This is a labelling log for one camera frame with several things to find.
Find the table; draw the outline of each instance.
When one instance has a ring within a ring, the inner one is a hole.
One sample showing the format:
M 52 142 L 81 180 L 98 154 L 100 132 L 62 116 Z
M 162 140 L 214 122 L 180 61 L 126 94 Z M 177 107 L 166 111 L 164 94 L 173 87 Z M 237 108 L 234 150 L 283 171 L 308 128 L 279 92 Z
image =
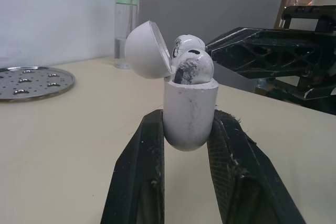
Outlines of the table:
M 0 103 L 0 218 L 5 224 L 100 223 L 114 164 L 142 117 L 162 108 L 163 80 L 109 58 L 58 66 L 60 96 Z M 336 117 L 220 86 L 218 109 L 271 159 L 307 223 L 336 219 Z M 206 146 L 165 145 L 165 223 L 221 223 Z

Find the dirty earbud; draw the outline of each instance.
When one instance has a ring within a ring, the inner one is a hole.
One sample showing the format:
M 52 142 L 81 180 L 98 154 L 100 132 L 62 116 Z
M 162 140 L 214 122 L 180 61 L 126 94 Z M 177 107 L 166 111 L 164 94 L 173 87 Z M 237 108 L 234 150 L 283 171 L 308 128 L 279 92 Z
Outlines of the dirty earbud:
M 174 67 L 177 66 L 178 58 L 186 51 L 190 49 L 205 49 L 204 42 L 200 38 L 190 34 L 178 36 L 174 44 L 175 47 L 172 53 L 172 66 Z
M 177 60 L 174 82 L 176 84 L 204 84 L 211 81 L 214 64 L 211 57 L 201 49 L 190 49 Z

